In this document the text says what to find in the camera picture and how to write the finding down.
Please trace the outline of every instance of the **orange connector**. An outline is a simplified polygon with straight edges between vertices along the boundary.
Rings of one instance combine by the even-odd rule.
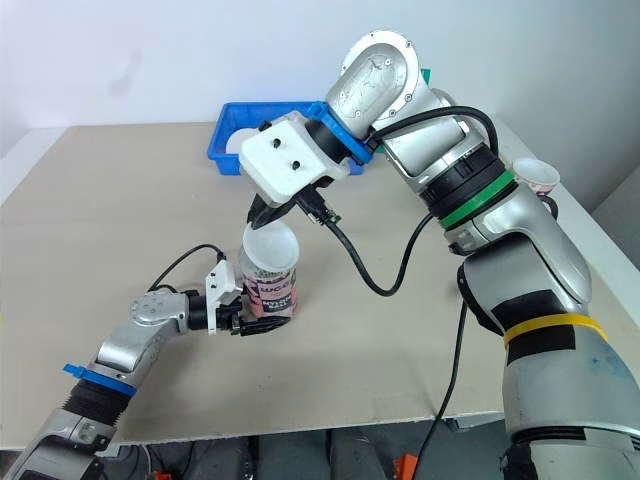
[[[412,480],[416,465],[418,465],[418,457],[408,453],[405,453],[401,458],[396,458],[393,461],[393,478],[395,480]]]

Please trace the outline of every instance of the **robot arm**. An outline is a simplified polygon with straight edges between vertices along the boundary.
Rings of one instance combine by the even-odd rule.
[[[265,333],[288,319],[256,319],[244,308],[242,281],[221,260],[205,279],[206,296],[196,291],[152,291],[130,307],[119,325],[84,367],[66,365],[79,379],[62,408],[52,412],[16,459],[5,478],[98,479],[102,464],[94,456],[111,442],[116,422],[141,387],[165,343],[190,330]]]
[[[241,148],[255,185],[254,228],[300,206],[320,224],[339,216],[317,192],[366,163],[381,143],[409,187],[466,259],[458,285],[507,349],[503,398],[512,447],[507,479],[640,477],[640,391],[588,317],[591,279],[542,202],[518,185],[474,124],[419,75],[413,45],[373,32],[347,54],[326,103],[285,116]],[[475,118],[480,118],[477,111]]]

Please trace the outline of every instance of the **cable connector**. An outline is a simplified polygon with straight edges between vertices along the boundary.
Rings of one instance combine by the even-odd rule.
[[[338,223],[340,216],[331,210],[322,195],[312,186],[307,185],[293,197],[302,211],[314,223]]]

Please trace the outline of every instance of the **white paper cup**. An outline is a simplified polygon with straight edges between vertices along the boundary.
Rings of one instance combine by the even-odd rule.
[[[529,185],[538,195],[547,195],[560,183],[558,171],[537,158],[518,158],[512,168],[518,181]]]

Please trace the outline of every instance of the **blue ring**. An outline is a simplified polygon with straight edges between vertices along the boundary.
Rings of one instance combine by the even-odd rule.
[[[86,380],[91,383],[97,383],[98,385],[110,388],[111,390],[115,390],[116,392],[124,393],[129,397],[133,397],[137,392],[135,387],[132,387],[131,385],[122,383],[118,380],[114,380],[113,378],[109,378],[105,375],[100,375],[99,373],[92,372],[91,370],[87,370],[84,367],[67,363],[62,370],[70,373],[76,378],[80,378],[81,380]]]
[[[351,134],[331,116],[329,106],[326,103],[313,102],[309,110],[307,110],[307,116],[324,123],[331,133],[351,151],[355,159],[362,163],[369,163],[371,161],[373,154],[367,150],[363,142],[353,138]]]

